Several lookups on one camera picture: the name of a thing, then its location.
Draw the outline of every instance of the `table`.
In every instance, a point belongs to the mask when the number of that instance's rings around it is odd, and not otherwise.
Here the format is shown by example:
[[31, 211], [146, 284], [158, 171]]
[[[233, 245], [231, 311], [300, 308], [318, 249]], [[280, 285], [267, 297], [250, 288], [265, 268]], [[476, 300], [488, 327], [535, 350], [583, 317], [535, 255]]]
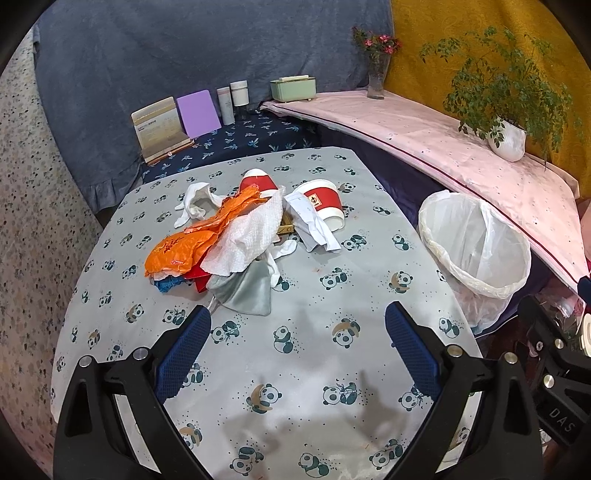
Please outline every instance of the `table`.
[[[153, 345], [196, 304], [208, 304], [210, 295], [190, 285], [159, 293], [143, 276], [144, 260], [174, 231], [173, 208], [191, 182], [210, 181], [217, 194], [227, 194], [254, 167], [288, 192], [319, 177], [338, 185], [347, 214], [335, 232], [342, 249], [308, 253], [298, 244], [278, 260], [282, 280], [267, 317], [217, 308], [212, 338], [164, 407], [216, 479], [383, 478], [431, 406], [391, 345], [387, 305], [399, 300], [444, 343], [458, 343], [471, 355], [479, 350], [415, 230], [354, 153], [342, 148], [235, 159], [128, 194], [70, 301], [56, 350], [52, 413], [58, 419], [81, 356], [123, 358]], [[467, 437], [478, 402], [478, 395], [469, 399], [458, 442]], [[119, 405], [138, 458], [150, 465], [128, 408]], [[458, 451], [446, 459], [453, 463]]]

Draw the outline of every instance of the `red label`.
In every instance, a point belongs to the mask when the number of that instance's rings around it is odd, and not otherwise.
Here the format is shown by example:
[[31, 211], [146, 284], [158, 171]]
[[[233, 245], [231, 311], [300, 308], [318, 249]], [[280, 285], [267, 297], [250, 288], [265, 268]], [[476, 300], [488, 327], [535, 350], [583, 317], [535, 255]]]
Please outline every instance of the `red label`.
[[264, 192], [265, 190], [277, 190], [277, 185], [273, 183], [269, 175], [261, 177], [244, 177], [240, 182], [240, 191], [246, 187], [256, 185], [259, 187], [259, 191]]
[[328, 187], [318, 187], [308, 190], [304, 195], [308, 197], [314, 208], [322, 210], [327, 207], [335, 207], [342, 210], [339, 194]]

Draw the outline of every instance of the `green box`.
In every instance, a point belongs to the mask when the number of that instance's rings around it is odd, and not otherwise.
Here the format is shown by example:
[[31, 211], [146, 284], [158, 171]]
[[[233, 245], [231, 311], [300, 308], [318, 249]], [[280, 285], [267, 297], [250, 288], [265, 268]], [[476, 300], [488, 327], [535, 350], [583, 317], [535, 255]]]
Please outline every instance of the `green box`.
[[316, 96], [316, 79], [279, 79], [271, 81], [271, 93], [278, 102], [312, 100]]

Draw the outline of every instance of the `pink bedsheet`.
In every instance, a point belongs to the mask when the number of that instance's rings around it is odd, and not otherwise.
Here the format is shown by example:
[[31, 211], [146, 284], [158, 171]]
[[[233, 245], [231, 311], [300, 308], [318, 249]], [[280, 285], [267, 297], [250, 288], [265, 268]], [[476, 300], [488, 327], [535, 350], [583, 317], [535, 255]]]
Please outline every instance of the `pink bedsheet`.
[[588, 275], [573, 191], [559, 169], [557, 174], [528, 156], [509, 163], [486, 142], [458, 132], [457, 120], [393, 93], [382, 101], [361, 90], [321, 93], [311, 102], [267, 102], [263, 108], [353, 135], [452, 191], [487, 200], [526, 234], [532, 250], [571, 290]]

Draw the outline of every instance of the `paper cup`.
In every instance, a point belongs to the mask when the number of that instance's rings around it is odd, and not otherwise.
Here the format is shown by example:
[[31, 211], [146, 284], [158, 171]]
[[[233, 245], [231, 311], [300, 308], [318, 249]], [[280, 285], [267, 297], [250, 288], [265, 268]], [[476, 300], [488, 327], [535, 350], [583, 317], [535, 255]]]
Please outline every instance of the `paper cup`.
[[240, 182], [239, 191], [241, 192], [250, 185], [257, 185], [261, 191], [261, 197], [270, 197], [277, 190], [277, 185], [271, 180], [271, 177], [260, 168], [253, 168], [244, 174]]
[[334, 183], [325, 179], [307, 181], [295, 189], [308, 197], [320, 218], [331, 232], [345, 226], [345, 214], [340, 203], [339, 192]]

